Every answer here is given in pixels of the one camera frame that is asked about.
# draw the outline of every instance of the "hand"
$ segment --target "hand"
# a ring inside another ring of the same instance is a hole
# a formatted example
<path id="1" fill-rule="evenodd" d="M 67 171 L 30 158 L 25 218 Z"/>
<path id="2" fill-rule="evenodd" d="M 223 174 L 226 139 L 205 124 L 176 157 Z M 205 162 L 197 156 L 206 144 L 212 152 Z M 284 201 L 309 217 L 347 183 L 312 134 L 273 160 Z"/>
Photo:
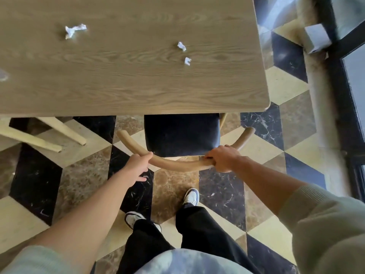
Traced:
<path id="1" fill-rule="evenodd" d="M 143 172 L 148 171 L 148 161 L 153 157 L 153 153 L 149 152 L 147 155 L 139 156 L 134 154 L 130 156 L 126 165 L 119 170 L 113 177 L 116 179 L 130 181 L 129 187 L 133 186 L 135 182 L 145 182 L 147 178 L 139 177 Z"/>
<path id="2" fill-rule="evenodd" d="M 215 169 L 218 172 L 231 172 L 236 162 L 241 158 L 241 154 L 229 145 L 218 146 L 209 151 L 204 158 L 212 158 L 215 162 Z"/>

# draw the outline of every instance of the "person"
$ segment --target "person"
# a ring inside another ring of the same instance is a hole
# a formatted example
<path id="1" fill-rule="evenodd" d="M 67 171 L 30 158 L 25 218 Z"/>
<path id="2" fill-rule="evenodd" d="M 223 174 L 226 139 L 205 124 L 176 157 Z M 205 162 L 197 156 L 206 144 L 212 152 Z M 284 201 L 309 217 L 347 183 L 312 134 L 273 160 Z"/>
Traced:
<path id="1" fill-rule="evenodd" d="M 131 156 L 89 199 L 23 249 L 2 274 L 89 273 L 127 189 L 136 180 L 145 180 L 139 175 L 147 170 L 151 157 L 151 153 Z M 228 145 L 206 157 L 213 158 L 217 171 L 234 171 L 289 229 L 301 274 L 365 272 L 365 205 L 361 201 L 336 197 L 269 169 Z M 197 206 L 198 201 L 198 190 L 188 190 L 176 214 L 180 249 L 164 239 L 159 225 L 128 212 L 125 221 L 133 233 L 117 273 L 258 274 L 235 241 Z"/>

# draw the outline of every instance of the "wooden tabletop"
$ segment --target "wooden tabletop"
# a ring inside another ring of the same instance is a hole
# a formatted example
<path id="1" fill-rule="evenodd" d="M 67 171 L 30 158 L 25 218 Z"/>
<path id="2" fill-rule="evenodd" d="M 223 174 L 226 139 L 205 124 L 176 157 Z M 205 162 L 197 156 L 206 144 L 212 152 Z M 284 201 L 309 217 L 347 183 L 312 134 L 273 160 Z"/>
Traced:
<path id="1" fill-rule="evenodd" d="M 0 0 L 0 21 L 0 116 L 270 105 L 252 0 Z"/>

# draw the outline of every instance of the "black leather seat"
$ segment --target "black leather seat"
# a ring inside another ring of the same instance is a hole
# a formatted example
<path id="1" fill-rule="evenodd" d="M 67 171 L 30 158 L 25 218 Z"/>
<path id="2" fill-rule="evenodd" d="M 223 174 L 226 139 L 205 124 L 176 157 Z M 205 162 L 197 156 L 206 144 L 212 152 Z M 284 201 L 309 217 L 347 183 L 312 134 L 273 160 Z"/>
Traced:
<path id="1" fill-rule="evenodd" d="M 202 156 L 219 146 L 219 114 L 144 116 L 148 151 L 160 157 Z"/>

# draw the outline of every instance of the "white sneaker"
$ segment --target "white sneaker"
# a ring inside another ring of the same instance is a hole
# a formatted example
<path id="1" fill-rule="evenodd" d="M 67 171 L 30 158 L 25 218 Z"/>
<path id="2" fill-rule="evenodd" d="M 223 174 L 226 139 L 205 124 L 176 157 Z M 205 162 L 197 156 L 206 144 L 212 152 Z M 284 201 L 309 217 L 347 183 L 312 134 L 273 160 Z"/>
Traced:
<path id="1" fill-rule="evenodd" d="M 126 222 L 128 227 L 130 227 L 132 230 L 134 228 L 134 224 L 136 223 L 136 221 L 140 219 L 146 219 L 146 218 L 138 212 L 127 212 L 124 217 L 124 221 Z M 156 228 L 161 232 L 161 226 L 156 223 L 154 224 Z"/>
<path id="2" fill-rule="evenodd" d="M 188 191 L 185 193 L 183 204 L 185 203 L 191 203 L 194 206 L 197 206 L 199 203 L 199 191 L 193 187 L 188 189 Z"/>

